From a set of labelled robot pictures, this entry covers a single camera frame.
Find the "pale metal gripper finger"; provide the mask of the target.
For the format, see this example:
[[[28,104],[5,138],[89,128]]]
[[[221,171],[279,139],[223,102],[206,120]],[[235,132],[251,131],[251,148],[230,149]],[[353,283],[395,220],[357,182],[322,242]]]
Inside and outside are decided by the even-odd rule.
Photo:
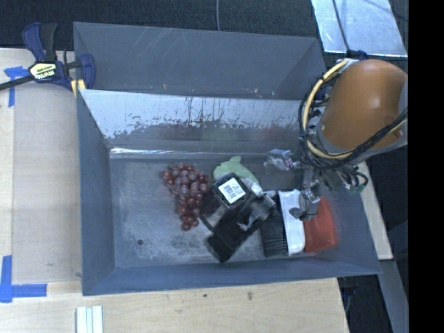
[[[317,206],[320,203],[320,196],[312,190],[303,190],[302,195],[305,200],[306,206]]]
[[[289,210],[290,215],[300,221],[309,221],[317,215],[317,207],[292,207]]]

